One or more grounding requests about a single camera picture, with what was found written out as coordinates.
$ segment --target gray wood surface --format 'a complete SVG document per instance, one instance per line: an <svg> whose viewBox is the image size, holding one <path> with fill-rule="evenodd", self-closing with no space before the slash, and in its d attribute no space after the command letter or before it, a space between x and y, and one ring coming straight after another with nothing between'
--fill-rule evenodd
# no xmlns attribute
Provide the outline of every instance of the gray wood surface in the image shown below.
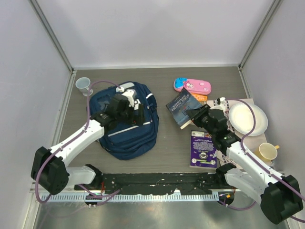
<svg viewBox="0 0 305 229"><path fill-rule="evenodd" d="M189 125L181 130L165 107L177 94L173 89L176 78L185 77L202 79L212 85L208 99L217 97L246 98L244 87L237 67L204 67L204 68L155 68L155 69L111 69L77 71L76 80L88 77L91 82L111 80L116 83L137 81L146 84L154 94L158 104L159 132L157 143L152 150L128 161L120 161L106 152L98 142L92 143L80 153L70 166L92 164L106 173L150 173L150 172L196 172L207 171L202 168L191 168ZM93 94L109 87L107 83L94 86ZM86 122L86 97L74 86L67 114L65 117L61 140L77 131Z"/></svg>

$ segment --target blue backpack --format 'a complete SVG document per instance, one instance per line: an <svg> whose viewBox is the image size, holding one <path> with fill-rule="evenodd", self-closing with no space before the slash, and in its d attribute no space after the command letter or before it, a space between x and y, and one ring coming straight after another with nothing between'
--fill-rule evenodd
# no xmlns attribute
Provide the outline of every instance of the blue backpack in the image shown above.
<svg viewBox="0 0 305 229"><path fill-rule="evenodd" d="M146 85L137 82L125 82L120 85L124 89L134 89L137 92L136 99L144 104L144 124L137 126L118 123L117 127L100 138L99 142L117 159L129 160L146 153L156 144L159 117L156 99ZM90 100L90 113L104 110L117 93L116 88L109 87L96 93Z"/></svg>

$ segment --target floor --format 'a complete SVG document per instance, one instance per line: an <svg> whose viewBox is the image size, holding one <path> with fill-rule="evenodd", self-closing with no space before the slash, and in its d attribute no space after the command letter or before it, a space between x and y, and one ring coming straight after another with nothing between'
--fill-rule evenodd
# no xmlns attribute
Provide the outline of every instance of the floor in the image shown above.
<svg viewBox="0 0 305 229"><path fill-rule="evenodd" d="M252 200L242 192L232 205L245 208ZM271 223L255 205L235 211L216 202L137 202L108 203L81 209L84 203L42 205L34 229L287 229L287 222Z"/></svg>
<svg viewBox="0 0 305 229"><path fill-rule="evenodd" d="M91 82L111 80L116 83L136 81L146 84L158 104L159 132L152 150L129 161L120 161L94 142L79 154L71 166L92 164L104 173L161 173L207 171L189 167L190 133L198 129L191 125L181 130L165 107L178 93L173 89L176 78L202 79L212 85L209 100L217 97L246 98L237 67L161 68L161 69L112 69L77 71L76 80L88 77ZM93 94L109 87L99 84ZM61 140L77 131L86 122L86 98L74 86L67 109Z"/></svg>

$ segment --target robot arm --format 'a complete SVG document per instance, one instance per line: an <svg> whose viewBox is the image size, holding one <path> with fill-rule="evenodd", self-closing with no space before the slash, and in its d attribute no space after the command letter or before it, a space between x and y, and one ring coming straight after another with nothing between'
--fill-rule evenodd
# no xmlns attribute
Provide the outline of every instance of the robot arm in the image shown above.
<svg viewBox="0 0 305 229"><path fill-rule="evenodd" d="M93 114L88 123L70 137L50 149L39 148L35 154L31 177L36 180L42 164L60 149L43 169L39 179L39 184L50 194L60 193L67 185L89 184L95 187L100 184L102 173L94 166L68 166L88 145L103 137L109 130L114 129L118 122L131 125L144 123L143 104L135 99L135 95L134 90L126 90L122 94L116 94L105 111Z"/></svg>
<svg viewBox="0 0 305 229"><path fill-rule="evenodd" d="M228 130L221 101L218 100L219 105L214 108L206 104L201 108L186 111L196 126L204 128L211 135L216 149L247 172L245 174L229 163L219 167L216 173L223 176L229 185L240 189L260 204L265 216L274 224L301 211L303 209L301 198L270 175L275 175L300 192L297 180L291 175L284 177L273 170L247 147L245 153L241 139Z"/></svg>

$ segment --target white plate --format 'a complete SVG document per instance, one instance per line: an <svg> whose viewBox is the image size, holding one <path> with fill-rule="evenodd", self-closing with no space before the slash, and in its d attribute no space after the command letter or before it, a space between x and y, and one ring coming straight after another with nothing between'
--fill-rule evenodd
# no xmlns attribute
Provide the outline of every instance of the white plate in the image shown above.
<svg viewBox="0 0 305 229"><path fill-rule="evenodd" d="M268 119L261 108L254 104L249 104L254 111L256 126L250 136L263 134L268 127ZM243 103L234 104L229 110L229 120L231 125L243 135L247 134L253 127L253 116L249 108Z"/></svg>

